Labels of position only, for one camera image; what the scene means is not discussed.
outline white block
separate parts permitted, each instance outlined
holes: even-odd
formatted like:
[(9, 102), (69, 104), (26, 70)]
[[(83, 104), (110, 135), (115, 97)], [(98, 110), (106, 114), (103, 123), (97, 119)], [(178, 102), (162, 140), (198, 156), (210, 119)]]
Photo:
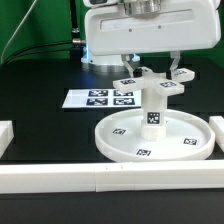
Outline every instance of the white block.
[(134, 175), (128, 163), (105, 164), (104, 169), (96, 170), (97, 192), (133, 191), (134, 181)]
[(186, 69), (186, 68), (181, 68), (177, 69), (178, 75), (175, 77), (176, 82), (188, 82), (194, 79), (195, 77), (195, 72)]
[(172, 80), (159, 80), (155, 86), (156, 92), (161, 96), (172, 96), (184, 92), (184, 86)]
[(209, 126), (215, 132), (215, 140), (224, 152), (224, 119), (222, 116), (213, 116), (209, 119)]
[(0, 158), (14, 137), (12, 122), (0, 121)]
[(94, 164), (0, 166), (0, 193), (95, 191)]

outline black table surface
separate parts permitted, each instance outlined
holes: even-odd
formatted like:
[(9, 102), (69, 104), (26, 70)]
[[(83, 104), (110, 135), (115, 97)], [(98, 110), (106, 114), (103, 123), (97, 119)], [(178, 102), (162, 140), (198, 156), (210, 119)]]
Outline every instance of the black table surface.
[[(143, 63), (164, 72), (170, 61)], [(168, 107), (206, 121), (223, 116), (224, 70), (206, 58), (184, 58), (181, 67), (196, 77)], [(70, 60), (21, 60), (1, 69), (0, 120), (13, 121), (15, 137), (0, 164), (112, 162), (97, 150), (94, 129), (121, 109), (63, 110), (62, 104), (69, 89), (109, 89), (126, 77), (85, 71)], [(208, 159), (224, 159), (217, 145)], [(223, 203), (223, 189), (0, 195), (0, 222), (223, 223)]]

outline black square marker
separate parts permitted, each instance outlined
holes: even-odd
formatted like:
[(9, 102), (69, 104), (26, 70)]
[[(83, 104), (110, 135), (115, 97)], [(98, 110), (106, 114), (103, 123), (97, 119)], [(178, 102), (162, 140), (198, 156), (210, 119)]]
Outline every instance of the black square marker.
[(138, 156), (149, 156), (151, 154), (151, 151), (145, 150), (145, 149), (139, 149), (136, 153)]
[(87, 106), (107, 106), (108, 99), (107, 98), (91, 98), (87, 99)]
[(108, 90), (90, 90), (89, 96), (91, 97), (102, 97), (108, 96)]
[(174, 83), (174, 82), (164, 82), (164, 83), (160, 83), (160, 85), (165, 87), (165, 88), (170, 88), (170, 87), (177, 86), (177, 84)]
[(160, 124), (160, 113), (148, 113), (147, 117), (148, 124)]
[(114, 90), (114, 96), (134, 96), (133, 92), (121, 93), (119, 90)]
[(115, 135), (124, 135), (125, 132), (126, 132), (125, 129), (116, 128), (116, 129), (113, 131), (113, 134), (115, 134)]
[(185, 138), (184, 139), (184, 144), (185, 145), (197, 145), (198, 144), (198, 140), (197, 139), (193, 139), (193, 138)]
[(114, 105), (115, 106), (128, 106), (128, 105), (135, 105), (134, 98), (115, 98), (114, 99)]
[(133, 84), (136, 83), (133, 79), (126, 79), (126, 80), (122, 80), (121, 83), (123, 85), (128, 85), (128, 84)]

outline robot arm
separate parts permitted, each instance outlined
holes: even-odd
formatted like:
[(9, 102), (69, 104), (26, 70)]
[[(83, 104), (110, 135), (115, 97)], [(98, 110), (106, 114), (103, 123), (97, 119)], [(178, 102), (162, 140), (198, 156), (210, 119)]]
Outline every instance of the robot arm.
[[(136, 7), (151, 2), (126, 1)], [(219, 3), (162, 0), (160, 11), (134, 16), (126, 3), (91, 9), (85, 18), (89, 50), (103, 56), (212, 48), (221, 37)]]

